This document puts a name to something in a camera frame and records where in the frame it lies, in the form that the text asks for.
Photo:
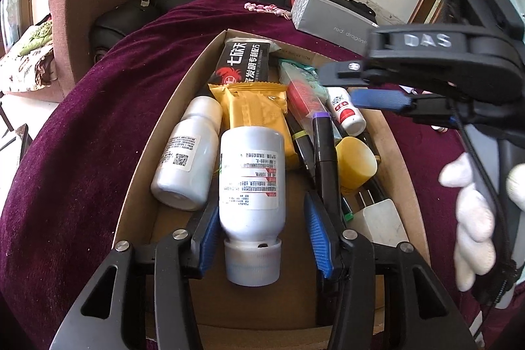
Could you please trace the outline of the white gloved right hand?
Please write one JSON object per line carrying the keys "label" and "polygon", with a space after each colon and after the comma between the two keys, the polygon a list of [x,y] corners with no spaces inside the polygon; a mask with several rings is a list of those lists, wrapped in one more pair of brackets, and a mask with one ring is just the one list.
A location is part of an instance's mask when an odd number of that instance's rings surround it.
{"label": "white gloved right hand", "polygon": [[444,187],[459,190],[455,203],[455,283],[459,291],[469,291],[475,277],[486,275],[496,264],[496,249],[492,242],[495,215],[474,184],[471,159],[467,153],[443,167],[439,182]]}

